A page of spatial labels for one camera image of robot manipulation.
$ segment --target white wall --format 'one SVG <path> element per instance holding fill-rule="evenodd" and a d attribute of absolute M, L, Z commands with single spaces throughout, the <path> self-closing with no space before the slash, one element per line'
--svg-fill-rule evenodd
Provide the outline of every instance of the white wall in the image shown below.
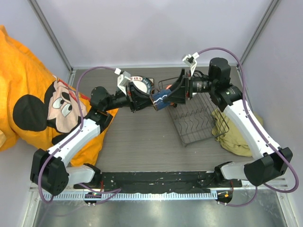
<path fill-rule="evenodd" d="M 67 79 L 68 70 L 26 0 L 5 1 L 0 7 L 0 24 L 5 25 L 10 36 L 29 47 L 49 70 Z M 1 226 L 16 227 L 24 216 L 35 151 L 34 147 L 19 140 L 15 147 L 0 152 Z"/>
<path fill-rule="evenodd" d="M 38 0 L 73 67 L 183 64 L 220 46 L 244 52 L 270 0 Z M 209 63 L 217 52 L 205 53 Z M 220 56 L 234 62 L 228 55 Z"/>
<path fill-rule="evenodd" d="M 68 70 L 27 0 L 5 0 L 0 7 L 0 24 L 12 38 L 27 46 L 53 74 L 67 80 Z"/>
<path fill-rule="evenodd" d="M 303 183 L 303 1 L 283 0 L 248 56 L 249 96 L 265 128 L 294 153 L 292 165 Z M 294 184 L 288 172 L 289 182 Z M 301 225 L 303 187 L 289 197 Z"/>

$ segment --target cartoon eye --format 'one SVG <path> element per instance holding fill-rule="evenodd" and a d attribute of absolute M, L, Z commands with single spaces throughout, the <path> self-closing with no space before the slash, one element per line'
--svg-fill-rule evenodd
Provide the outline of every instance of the cartoon eye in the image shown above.
<path fill-rule="evenodd" d="M 60 98 L 57 98 L 54 103 L 53 103 L 53 108 L 55 109 L 59 109 L 64 103 L 64 100 L 60 97 Z"/>
<path fill-rule="evenodd" d="M 64 117 L 66 117 L 70 112 L 71 112 L 71 110 L 72 110 L 72 105 L 71 104 L 66 104 L 63 108 L 62 108 L 62 110 L 61 110 L 61 112 L 62 112 L 62 115 L 64 116 Z"/>

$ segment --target metal wire rack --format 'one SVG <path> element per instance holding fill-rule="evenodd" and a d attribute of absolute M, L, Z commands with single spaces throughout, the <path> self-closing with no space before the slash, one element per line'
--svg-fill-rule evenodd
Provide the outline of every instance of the metal wire rack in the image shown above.
<path fill-rule="evenodd" d="M 165 89 L 168 85 L 173 84 L 176 79 L 161 80 L 158 83 L 159 88 Z M 167 109 L 183 146 L 221 136 L 229 130 L 220 111 L 217 114 L 217 119 L 212 116 L 212 112 L 217 109 L 217 106 L 212 103 L 208 93 L 197 93 L 185 105 L 169 106 Z M 213 135 L 212 129 L 215 125 L 217 125 L 217 130 L 213 131 L 215 132 L 215 135 Z"/>

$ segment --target yellow-green towel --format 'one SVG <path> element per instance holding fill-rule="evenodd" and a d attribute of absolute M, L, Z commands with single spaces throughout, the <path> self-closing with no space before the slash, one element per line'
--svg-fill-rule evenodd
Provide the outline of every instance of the yellow-green towel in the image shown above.
<path fill-rule="evenodd" d="M 256 115 L 255 113 L 254 115 L 257 118 L 257 120 L 260 122 L 260 124 L 263 125 L 262 118 Z M 242 137 L 241 133 L 239 132 L 235 124 L 224 113 L 220 112 L 220 110 L 218 109 L 212 112 L 212 116 L 215 118 L 216 121 L 215 126 L 212 129 L 213 135 L 218 135 L 219 132 L 222 131 L 228 131 L 226 124 L 222 123 L 223 121 L 222 118 L 225 119 L 229 127 L 229 131 L 226 134 L 216 138 L 216 140 L 220 142 L 221 146 L 224 149 L 236 155 L 247 156 L 247 157 L 252 156 L 250 148 L 247 145 L 247 142 Z"/>

